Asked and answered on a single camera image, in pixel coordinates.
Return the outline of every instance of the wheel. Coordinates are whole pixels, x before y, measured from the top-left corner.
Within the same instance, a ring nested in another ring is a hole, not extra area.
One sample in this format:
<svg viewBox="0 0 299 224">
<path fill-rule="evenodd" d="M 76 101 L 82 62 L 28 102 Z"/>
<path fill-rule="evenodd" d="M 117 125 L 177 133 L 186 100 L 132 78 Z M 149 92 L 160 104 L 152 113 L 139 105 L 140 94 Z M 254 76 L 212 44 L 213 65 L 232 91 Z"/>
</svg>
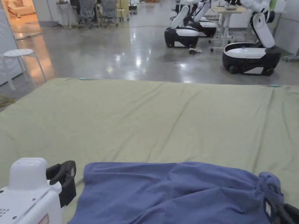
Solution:
<svg viewBox="0 0 299 224">
<path fill-rule="evenodd" d="M 269 68 L 265 72 L 263 72 L 263 76 L 270 76 L 274 72 L 274 68 Z"/>
<path fill-rule="evenodd" d="M 166 42 L 167 47 L 174 47 L 174 43 Z"/>
<path fill-rule="evenodd" d="M 238 68 L 234 65 L 231 65 L 229 67 L 228 71 L 229 71 L 230 74 L 236 74 L 236 73 L 238 73 Z"/>
</svg>

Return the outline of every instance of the doorway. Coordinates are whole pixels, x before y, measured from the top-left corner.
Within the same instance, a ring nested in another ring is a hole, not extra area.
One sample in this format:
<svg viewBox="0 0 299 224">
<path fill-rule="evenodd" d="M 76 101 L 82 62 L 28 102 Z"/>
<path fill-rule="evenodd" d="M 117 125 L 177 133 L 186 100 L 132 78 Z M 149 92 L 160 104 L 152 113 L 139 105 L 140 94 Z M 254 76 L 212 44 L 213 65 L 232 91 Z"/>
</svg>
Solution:
<svg viewBox="0 0 299 224">
<path fill-rule="evenodd" d="M 16 40 L 41 33 L 32 0 L 1 0 Z"/>
</svg>

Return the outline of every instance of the blue cloth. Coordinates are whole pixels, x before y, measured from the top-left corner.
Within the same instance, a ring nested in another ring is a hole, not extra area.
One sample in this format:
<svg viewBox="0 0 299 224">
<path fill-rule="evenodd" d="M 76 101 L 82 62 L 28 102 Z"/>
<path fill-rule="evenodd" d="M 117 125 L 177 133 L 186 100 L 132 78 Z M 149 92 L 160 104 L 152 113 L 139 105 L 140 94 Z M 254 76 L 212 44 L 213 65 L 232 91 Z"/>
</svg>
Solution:
<svg viewBox="0 0 299 224">
<path fill-rule="evenodd" d="M 199 162 L 91 163 L 70 224 L 269 223 L 264 197 L 283 202 L 271 173 Z"/>
</svg>

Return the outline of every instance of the mesh chair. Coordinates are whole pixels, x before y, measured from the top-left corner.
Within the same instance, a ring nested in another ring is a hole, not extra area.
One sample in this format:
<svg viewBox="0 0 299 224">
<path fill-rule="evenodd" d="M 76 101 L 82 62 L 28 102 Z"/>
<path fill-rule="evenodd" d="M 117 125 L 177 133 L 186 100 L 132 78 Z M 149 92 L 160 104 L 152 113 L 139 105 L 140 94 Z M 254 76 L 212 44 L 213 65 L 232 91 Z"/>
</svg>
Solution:
<svg viewBox="0 0 299 224">
<path fill-rule="evenodd" d="M 115 24 L 118 26 L 117 0 L 102 0 L 104 26 Z"/>
<path fill-rule="evenodd" d="M 79 0 L 80 2 L 80 25 L 86 25 L 92 28 L 92 19 L 94 18 L 94 5 L 96 0 Z"/>
</svg>

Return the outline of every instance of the polished gray floor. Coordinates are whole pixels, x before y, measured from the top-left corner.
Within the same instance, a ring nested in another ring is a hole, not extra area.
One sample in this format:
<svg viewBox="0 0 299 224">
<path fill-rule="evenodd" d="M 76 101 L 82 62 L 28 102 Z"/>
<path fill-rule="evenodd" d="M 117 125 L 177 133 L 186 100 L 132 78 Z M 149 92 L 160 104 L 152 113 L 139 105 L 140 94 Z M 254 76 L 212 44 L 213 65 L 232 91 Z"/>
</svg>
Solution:
<svg viewBox="0 0 299 224">
<path fill-rule="evenodd" d="M 173 0 L 138 5 L 138 14 L 118 28 L 89 29 L 43 28 L 42 35 L 18 41 L 19 48 L 37 52 L 48 80 L 56 77 L 127 79 L 168 82 L 196 82 L 237 85 L 299 85 L 299 63 L 281 61 L 271 77 L 232 75 L 222 66 L 222 52 L 211 53 L 207 38 L 197 46 L 200 55 L 185 48 L 167 48 L 164 30 L 174 15 Z M 243 35 L 234 33 L 238 40 Z M 43 78 L 35 58 L 27 58 L 36 86 Z M 34 88 L 23 75 L 14 79 L 17 90 L 7 84 L 0 94 L 18 100 Z"/>
</svg>

